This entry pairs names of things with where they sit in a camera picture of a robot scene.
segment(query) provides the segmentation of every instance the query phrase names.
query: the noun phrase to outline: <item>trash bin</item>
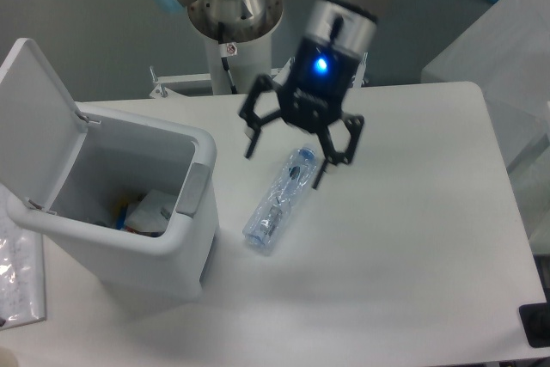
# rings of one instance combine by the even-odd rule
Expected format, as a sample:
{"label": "trash bin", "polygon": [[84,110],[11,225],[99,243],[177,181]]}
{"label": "trash bin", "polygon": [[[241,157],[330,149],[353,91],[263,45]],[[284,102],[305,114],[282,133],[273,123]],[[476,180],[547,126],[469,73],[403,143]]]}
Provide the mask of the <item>trash bin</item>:
{"label": "trash bin", "polygon": [[[76,104],[31,39],[0,68],[0,181],[8,214],[100,280],[193,300],[218,228],[205,131]],[[157,238],[106,227],[121,199],[177,196]]]}

